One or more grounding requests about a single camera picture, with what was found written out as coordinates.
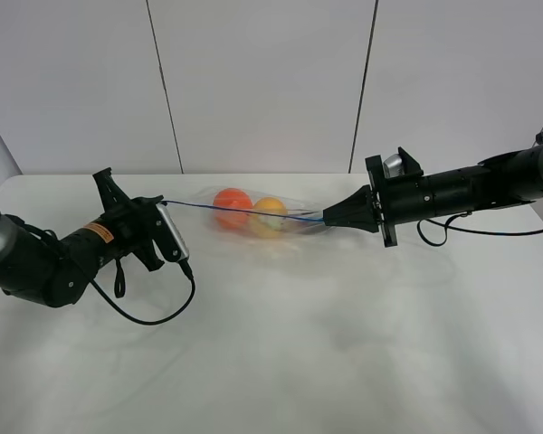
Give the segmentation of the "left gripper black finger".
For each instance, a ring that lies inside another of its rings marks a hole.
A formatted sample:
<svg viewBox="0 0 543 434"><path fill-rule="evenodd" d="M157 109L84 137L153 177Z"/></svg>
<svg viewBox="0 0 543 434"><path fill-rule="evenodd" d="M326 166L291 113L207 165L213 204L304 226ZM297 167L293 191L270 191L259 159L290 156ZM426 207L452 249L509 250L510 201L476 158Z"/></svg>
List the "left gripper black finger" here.
<svg viewBox="0 0 543 434"><path fill-rule="evenodd" d="M154 196L154 197L139 197L138 198L138 205L140 207L151 207L151 206L157 206L158 204L162 204L164 202L164 196Z"/></svg>

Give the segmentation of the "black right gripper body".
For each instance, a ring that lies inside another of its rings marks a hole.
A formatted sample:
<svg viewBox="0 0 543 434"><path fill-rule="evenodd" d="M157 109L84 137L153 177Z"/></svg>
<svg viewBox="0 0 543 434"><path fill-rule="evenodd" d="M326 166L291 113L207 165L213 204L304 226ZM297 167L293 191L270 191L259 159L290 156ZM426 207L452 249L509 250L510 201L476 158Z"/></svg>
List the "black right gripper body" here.
<svg viewBox="0 0 543 434"><path fill-rule="evenodd" d="M424 210L422 176L400 176L386 179L381 156L366 159L366 168L372 187L373 204L381 229L384 245L397 245L396 225L415 222Z"/></svg>

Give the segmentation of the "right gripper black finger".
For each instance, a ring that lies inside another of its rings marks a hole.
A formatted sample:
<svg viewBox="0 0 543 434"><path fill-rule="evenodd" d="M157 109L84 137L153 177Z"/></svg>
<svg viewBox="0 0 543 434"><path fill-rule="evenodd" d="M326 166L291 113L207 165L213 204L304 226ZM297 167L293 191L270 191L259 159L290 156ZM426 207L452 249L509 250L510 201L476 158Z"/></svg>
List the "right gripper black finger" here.
<svg viewBox="0 0 543 434"><path fill-rule="evenodd" d="M365 205L331 206L324 210L324 224L329 227L352 228L370 233L379 231L377 217Z"/></svg>
<svg viewBox="0 0 543 434"><path fill-rule="evenodd" d="M371 188L370 188L369 185L363 185L356 192L351 194L347 199L345 199L345 200L343 200L343 201L341 201L339 203L336 203L334 205L336 205L336 206L365 205L369 209L371 209L374 212L374 215L376 216L375 208L373 206L372 191L371 191Z"/></svg>

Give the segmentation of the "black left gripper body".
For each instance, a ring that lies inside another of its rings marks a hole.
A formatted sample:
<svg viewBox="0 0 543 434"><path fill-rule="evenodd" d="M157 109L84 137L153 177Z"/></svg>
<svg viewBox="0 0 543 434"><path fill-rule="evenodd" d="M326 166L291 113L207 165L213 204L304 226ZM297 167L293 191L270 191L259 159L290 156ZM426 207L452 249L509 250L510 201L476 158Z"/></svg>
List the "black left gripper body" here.
<svg viewBox="0 0 543 434"><path fill-rule="evenodd" d="M138 197L129 198L106 168L93 175L104 213L94 222L103 226L113 236L103 254L103 264L134 255L148 271L163 266L154 247L154 230L159 219L156 206L140 207Z"/></svg>

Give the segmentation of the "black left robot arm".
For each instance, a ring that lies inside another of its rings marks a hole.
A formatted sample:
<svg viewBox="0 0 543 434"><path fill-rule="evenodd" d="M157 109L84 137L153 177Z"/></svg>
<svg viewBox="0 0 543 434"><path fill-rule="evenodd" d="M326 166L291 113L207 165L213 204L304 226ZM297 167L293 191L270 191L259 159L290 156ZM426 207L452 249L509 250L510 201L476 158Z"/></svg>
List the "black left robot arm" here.
<svg viewBox="0 0 543 434"><path fill-rule="evenodd" d="M47 307L76 303L101 268L135 254L149 270L163 262L153 247L161 196L129 198L110 169L93 176L103 214L64 238L0 212L0 288Z"/></svg>

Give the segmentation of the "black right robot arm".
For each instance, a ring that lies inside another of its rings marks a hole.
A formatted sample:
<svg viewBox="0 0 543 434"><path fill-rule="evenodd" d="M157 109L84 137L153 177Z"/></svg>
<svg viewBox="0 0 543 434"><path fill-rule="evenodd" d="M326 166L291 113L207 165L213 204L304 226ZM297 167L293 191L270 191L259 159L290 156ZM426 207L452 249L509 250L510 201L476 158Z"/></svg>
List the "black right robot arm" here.
<svg viewBox="0 0 543 434"><path fill-rule="evenodd" d="M534 203L543 198L543 133L532 148L493 156L477 165L427 175L402 147L387 159L366 160L369 183L325 209L328 227L380 232L384 244L397 244L396 227L414 222L453 221L474 212Z"/></svg>

